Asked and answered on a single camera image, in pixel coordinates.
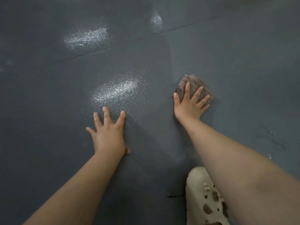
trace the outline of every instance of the hand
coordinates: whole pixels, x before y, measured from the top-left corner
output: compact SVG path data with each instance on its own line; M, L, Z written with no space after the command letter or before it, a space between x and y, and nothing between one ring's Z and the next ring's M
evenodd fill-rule
M187 82L182 102L180 102L179 95L176 92L174 93L174 114L181 124L188 119L199 120L203 112L209 107L209 105L204 106L209 99L209 95L205 96L203 100L197 103L202 89L202 86L198 88L196 93L190 99L190 83Z
M125 111L121 112L117 123L114 124L110 118L107 107L103 107L104 124L100 121L99 114L94 113L94 122L97 132L87 127L86 130L92 136L95 153L113 153L114 155L130 154L130 150L125 147L123 137L123 126L125 122Z

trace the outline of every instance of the forearm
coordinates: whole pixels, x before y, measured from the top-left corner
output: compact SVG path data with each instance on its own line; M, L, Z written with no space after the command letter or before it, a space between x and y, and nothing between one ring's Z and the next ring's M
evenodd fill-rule
M299 209L297 180L265 156L201 121L187 120L182 124L240 224L263 224L271 220L286 222L287 217L292 219L297 215L294 212Z
M122 155L95 154L24 224L91 224Z

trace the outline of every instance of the finger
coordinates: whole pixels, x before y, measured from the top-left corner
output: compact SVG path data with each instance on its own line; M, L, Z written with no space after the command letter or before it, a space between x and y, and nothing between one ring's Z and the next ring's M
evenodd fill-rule
M174 92L173 99L174 99L174 106L178 106L180 104L180 98L176 92Z
M125 155L129 155L131 153L130 149L129 148L125 148Z
M104 117L104 125L108 125L112 123L112 119L110 117L110 111L108 110L108 108L104 106L102 110L103 110L103 117Z
M202 99L200 102L197 103L197 106L202 108L204 104L208 101L209 95L205 96L204 99Z
M94 113L94 123L97 131L103 126L97 112Z
M205 105L203 108L201 108L201 114L203 114L204 113L204 111L206 111L207 109L208 109L208 107L209 107L209 104L207 104L207 105Z
M86 128L86 131L92 136L92 138L95 136L96 132L92 130L90 127Z
M190 99L190 83L187 82L187 84L185 85L185 95L183 97L183 99Z
M117 125L120 126L120 127L123 127L124 126L124 122L125 122L125 118L126 118L126 114L125 114L125 111L122 110L121 111L121 115L119 117L119 119L117 120Z
M198 98L199 98L199 96L200 96L200 94L201 94L202 89L203 89L203 86L199 87L198 90L197 90L197 91L195 92L195 94L193 95L193 97L192 97L191 100L192 100L194 103L197 103L197 100L198 100Z

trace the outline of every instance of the dark grey floor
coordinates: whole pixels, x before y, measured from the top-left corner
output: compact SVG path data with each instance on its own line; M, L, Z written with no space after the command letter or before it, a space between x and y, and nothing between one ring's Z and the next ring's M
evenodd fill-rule
M300 179L299 0L0 0L0 224L20 224L92 156L86 126L125 109L132 150L95 224L186 224L201 164L175 121L183 74L208 125Z

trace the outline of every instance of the grey floor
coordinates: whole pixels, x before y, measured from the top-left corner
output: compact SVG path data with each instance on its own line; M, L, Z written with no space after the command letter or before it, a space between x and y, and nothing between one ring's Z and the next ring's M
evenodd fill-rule
M132 150L95 224L186 224L200 165L171 95L196 74L203 121L300 179L299 0L0 0L0 224L21 224L92 156L93 112Z

